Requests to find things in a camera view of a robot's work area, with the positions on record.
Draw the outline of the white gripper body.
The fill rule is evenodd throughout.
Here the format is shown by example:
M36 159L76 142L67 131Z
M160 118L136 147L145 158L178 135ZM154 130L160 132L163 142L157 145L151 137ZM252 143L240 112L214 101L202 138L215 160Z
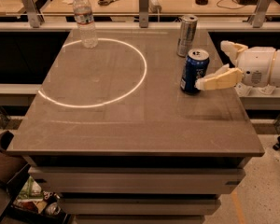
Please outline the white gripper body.
M264 87L276 52L272 47L254 47L243 51L237 59L237 67L244 72L242 82L248 86Z

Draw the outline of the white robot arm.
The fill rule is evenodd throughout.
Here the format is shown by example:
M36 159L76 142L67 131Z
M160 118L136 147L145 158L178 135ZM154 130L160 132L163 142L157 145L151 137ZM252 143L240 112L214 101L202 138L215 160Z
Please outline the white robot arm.
M223 65L215 73L199 78L195 87L201 91L221 90L244 84L258 87L271 94L280 87L280 49L274 47L249 48L244 44L223 40L220 49L234 65Z

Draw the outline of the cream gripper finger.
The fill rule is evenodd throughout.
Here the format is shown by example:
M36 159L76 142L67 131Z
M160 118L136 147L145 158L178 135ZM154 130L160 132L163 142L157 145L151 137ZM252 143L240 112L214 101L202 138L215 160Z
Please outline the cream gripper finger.
M239 55L248 49L248 46L223 40L220 43L220 49L230 58L232 62L236 62Z
M198 78L195 87L200 91L222 90L234 87L243 79L243 71L239 68L230 68L223 65L215 73Z

